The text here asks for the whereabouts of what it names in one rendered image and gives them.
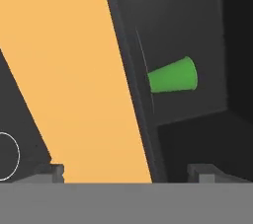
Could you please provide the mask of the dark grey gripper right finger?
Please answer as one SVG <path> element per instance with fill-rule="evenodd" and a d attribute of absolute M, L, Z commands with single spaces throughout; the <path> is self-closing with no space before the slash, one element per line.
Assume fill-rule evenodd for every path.
<path fill-rule="evenodd" d="M 224 173 L 213 164 L 189 164 L 188 182 L 195 184 L 250 184 L 250 181 Z"/>

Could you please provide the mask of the green cup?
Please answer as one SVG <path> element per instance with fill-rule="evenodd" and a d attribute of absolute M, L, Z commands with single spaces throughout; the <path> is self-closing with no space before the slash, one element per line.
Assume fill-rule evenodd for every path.
<path fill-rule="evenodd" d="M 185 56 L 147 74 L 152 93 L 195 90 L 198 73 L 194 61 Z"/>

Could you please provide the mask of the black hob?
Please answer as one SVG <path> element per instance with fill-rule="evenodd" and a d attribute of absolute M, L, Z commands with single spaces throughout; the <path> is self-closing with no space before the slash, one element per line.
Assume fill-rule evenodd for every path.
<path fill-rule="evenodd" d="M 0 183 L 32 176 L 50 154 L 0 50 Z"/>

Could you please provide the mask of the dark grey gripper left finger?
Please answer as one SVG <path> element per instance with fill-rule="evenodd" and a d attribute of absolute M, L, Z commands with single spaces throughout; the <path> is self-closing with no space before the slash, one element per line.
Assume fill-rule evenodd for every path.
<path fill-rule="evenodd" d="M 15 184 L 63 184 L 64 166 L 62 164 L 40 164 L 30 172 L 14 179 Z"/>

